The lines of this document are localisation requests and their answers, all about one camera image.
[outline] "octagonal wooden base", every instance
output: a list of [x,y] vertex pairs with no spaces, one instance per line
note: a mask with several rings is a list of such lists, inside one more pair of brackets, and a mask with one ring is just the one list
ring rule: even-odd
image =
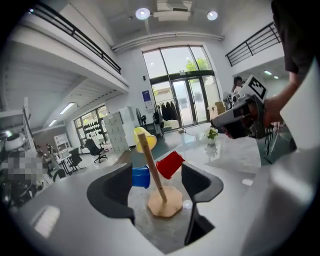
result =
[[164,202],[158,190],[150,194],[148,207],[153,215],[169,218],[182,208],[182,193],[173,186],[164,186],[167,202]]

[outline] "black metal railing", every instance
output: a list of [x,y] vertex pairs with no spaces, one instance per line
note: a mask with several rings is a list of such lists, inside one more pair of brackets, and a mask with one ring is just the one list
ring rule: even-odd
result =
[[105,61],[109,66],[111,66],[119,74],[121,73],[121,68],[111,59],[95,42],[93,42],[88,36],[86,36],[79,28],[73,25],[69,20],[63,17],[59,12],[47,6],[46,4],[39,2],[37,3],[32,12],[32,15],[44,19],[45,21],[51,23],[62,31],[66,32],[68,35],[76,39],[78,42],[83,44],[94,54]]
[[271,22],[227,53],[226,57],[232,67],[235,64],[242,62],[245,59],[280,42],[280,37],[275,24]]

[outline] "yellow cup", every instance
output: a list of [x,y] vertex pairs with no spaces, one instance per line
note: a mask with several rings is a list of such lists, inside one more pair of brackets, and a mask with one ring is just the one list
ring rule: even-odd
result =
[[157,137],[154,135],[151,135],[145,128],[142,127],[136,127],[134,128],[134,141],[135,141],[135,149],[139,153],[143,153],[141,144],[139,142],[138,134],[145,134],[146,140],[148,141],[148,145],[150,150],[152,150],[155,145],[157,144]]

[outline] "black and white square marker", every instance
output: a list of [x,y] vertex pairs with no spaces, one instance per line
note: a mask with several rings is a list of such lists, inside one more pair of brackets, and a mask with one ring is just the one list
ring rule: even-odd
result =
[[257,79],[252,77],[248,86],[257,94],[258,97],[260,97],[261,100],[264,99],[267,89],[259,83]]

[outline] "ceiling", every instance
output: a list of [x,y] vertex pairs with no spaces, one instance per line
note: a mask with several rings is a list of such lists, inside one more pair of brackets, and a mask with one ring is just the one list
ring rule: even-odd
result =
[[[21,110],[27,97],[32,129],[47,126],[54,119],[63,121],[114,91],[85,76],[59,68],[59,62],[51,61],[51,55],[39,49],[10,43],[5,52],[1,62],[5,110]],[[59,115],[70,102],[75,105]]]
[[[252,0],[190,0],[190,17],[187,21],[159,21],[152,15],[146,20],[139,20],[135,13],[139,8],[148,8],[153,14],[157,12],[156,0],[71,0],[71,4],[97,28],[111,30],[113,42],[123,43],[133,38],[162,32],[199,32],[220,35],[223,23]],[[182,3],[183,0],[167,0],[168,4]],[[92,16],[93,9],[97,15]],[[209,11],[217,11],[218,18],[207,19]]]
[[[265,74],[265,70],[271,72],[272,75]],[[264,81],[274,80],[274,76],[279,77],[279,79],[289,79],[289,72],[286,71],[284,57],[272,60],[263,65],[255,66],[237,74],[237,76],[242,77],[244,80],[248,79],[250,75],[254,75]]]

